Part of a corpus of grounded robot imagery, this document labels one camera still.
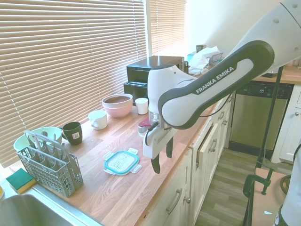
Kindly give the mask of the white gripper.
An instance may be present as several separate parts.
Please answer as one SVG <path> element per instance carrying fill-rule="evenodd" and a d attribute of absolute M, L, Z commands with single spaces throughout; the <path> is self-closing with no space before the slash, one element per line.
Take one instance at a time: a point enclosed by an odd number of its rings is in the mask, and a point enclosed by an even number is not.
<path fill-rule="evenodd" d="M 164 130 L 155 127 L 147 132 L 143 137 L 143 156 L 151 159 L 153 170 L 156 174 L 160 173 L 159 153 L 166 147 L 167 158 L 172 158 L 174 135 L 176 129 Z"/>

